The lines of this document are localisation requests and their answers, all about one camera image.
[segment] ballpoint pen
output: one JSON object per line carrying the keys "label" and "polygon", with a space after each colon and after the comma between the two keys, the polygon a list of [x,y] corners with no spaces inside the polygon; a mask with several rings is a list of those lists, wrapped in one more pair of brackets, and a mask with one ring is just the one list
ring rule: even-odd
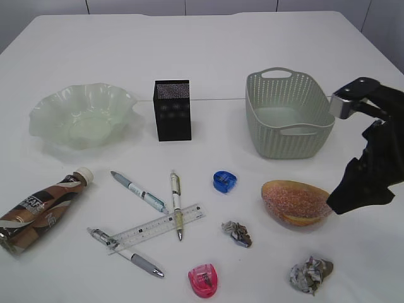
{"label": "ballpoint pen", "polygon": [[116,181],[121,183],[124,187],[128,188],[131,192],[137,195],[139,198],[145,200],[150,206],[154,207],[156,210],[169,214],[169,211],[166,209],[164,202],[148,193],[142,189],[140,189],[137,185],[133,184],[132,181],[125,178],[123,175],[117,172],[111,172],[111,175],[114,177]]}
{"label": "ballpoint pen", "polygon": [[[87,231],[90,233],[90,235],[94,239],[98,240],[105,246],[108,246],[110,248],[115,248],[119,244],[118,242],[116,242],[114,239],[112,239],[109,235],[107,235],[102,230],[87,228]],[[124,249],[122,251],[117,251],[117,253],[120,254],[125,259],[128,259],[130,262],[132,262],[136,266],[139,266],[142,270],[145,270],[148,273],[150,273],[154,276],[157,276],[159,278],[164,277],[164,273],[161,270],[159,270],[155,265],[151,264],[149,261],[142,258],[138,254],[134,254],[133,252],[128,251],[127,249]]]}
{"label": "ballpoint pen", "polygon": [[172,204],[174,205],[174,219],[177,229],[178,239],[182,240],[182,234],[184,232],[184,223],[182,221],[181,211],[181,186],[179,184],[178,175],[172,171],[170,175],[171,191],[172,191]]}

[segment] gray pen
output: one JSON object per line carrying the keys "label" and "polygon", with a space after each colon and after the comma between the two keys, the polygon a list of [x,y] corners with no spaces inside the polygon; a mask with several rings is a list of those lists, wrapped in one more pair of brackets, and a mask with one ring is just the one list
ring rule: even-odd
{"label": "gray pen", "polygon": [[[101,242],[105,246],[115,248],[119,244],[102,230],[87,228],[87,231],[94,239]],[[117,251],[117,254],[120,254],[125,259],[128,259],[136,266],[139,266],[142,270],[145,270],[154,276],[157,276],[159,278],[164,277],[164,273],[161,270],[159,270],[155,265],[151,264],[149,261],[139,256],[138,254],[134,254],[133,252],[128,251],[127,249]]]}
{"label": "gray pen", "polygon": [[114,177],[116,181],[121,183],[124,187],[128,188],[132,193],[137,195],[139,198],[145,200],[150,206],[154,207],[156,210],[165,213],[166,215],[169,214],[169,211],[166,209],[164,202],[139,188],[139,186],[133,184],[132,181],[125,178],[123,175],[117,172],[111,172],[111,175]]}

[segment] ruler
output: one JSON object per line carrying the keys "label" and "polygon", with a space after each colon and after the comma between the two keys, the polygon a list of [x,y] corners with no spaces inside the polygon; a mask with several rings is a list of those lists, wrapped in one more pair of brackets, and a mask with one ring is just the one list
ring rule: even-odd
{"label": "ruler", "polygon": [[[205,211],[199,204],[183,208],[181,211],[183,214],[182,219],[184,224],[206,216]],[[158,218],[146,224],[139,225],[133,229],[121,232],[120,234],[113,235],[111,238],[119,243],[119,245],[114,248],[108,247],[107,252],[108,254],[117,253],[118,251],[122,251],[123,249],[127,249],[133,245],[147,241],[148,239],[154,238],[173,229],[175,229],[175,220],[174,213],[171,213],[162,218]]]}

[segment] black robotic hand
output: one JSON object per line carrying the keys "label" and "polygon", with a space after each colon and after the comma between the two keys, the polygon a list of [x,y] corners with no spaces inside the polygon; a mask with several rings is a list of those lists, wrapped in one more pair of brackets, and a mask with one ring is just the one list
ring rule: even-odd
{"label": "black robotic hand", "polygon": [[[366,99],[379,108],[366,104]],[[359,78],[333,95],[330,112],[335,116],[346,119],[360,111],[385,121],[378,120],[363,132],[367,146],[362,156],[348,163],[340,185],[329,196],[327,204],[337,214],[386,205],[395,197],[388,187],[404,181],[403,109],[404,93],[369,78]]]}

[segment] bottle label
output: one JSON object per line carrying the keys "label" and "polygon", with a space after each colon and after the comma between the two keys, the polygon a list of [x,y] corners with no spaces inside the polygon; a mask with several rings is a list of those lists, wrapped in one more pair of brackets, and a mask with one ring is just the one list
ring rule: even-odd
{"label": "bottle label", "polygon": [[45,218],[47,219],[49,228],[51,228],[57,222],[57,218],[53,215],[53,213],[48,213]]}
{"label": "bottle label", "polygon": [[18,209],[25,208],[28,210],[32,215],[38,215],[41,213],[45,205],[44,203],[54,199],[54,197],[49,194],[47,191],[39,191],[27,199],[23,200],[18,206]]}

